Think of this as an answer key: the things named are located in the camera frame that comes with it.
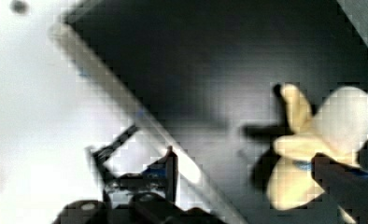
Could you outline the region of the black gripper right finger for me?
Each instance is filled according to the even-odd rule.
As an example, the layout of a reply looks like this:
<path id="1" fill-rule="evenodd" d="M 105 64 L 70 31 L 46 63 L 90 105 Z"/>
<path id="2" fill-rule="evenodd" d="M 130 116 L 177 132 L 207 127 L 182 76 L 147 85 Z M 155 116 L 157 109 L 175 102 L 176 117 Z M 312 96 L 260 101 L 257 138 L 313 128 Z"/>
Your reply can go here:
<path id="1" fill-rule="evenodd" d="M 357 224 L 368 224 L 368 171 L 317 153 L 312 178 Z"/>

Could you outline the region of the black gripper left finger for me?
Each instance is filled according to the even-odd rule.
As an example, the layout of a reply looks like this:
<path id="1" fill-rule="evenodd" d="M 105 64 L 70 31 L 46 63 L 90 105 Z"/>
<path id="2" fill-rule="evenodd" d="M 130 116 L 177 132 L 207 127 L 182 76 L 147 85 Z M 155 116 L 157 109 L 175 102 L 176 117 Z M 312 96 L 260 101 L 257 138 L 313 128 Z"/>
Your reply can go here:
<path id="1" fill-rule="evenodd" d="M 102 201 L 72 202 L 52 224 L 226 224 L 199 207 L 176 206 L 178 157 L 171 147 L 141 173 L 103 180 Z"/>

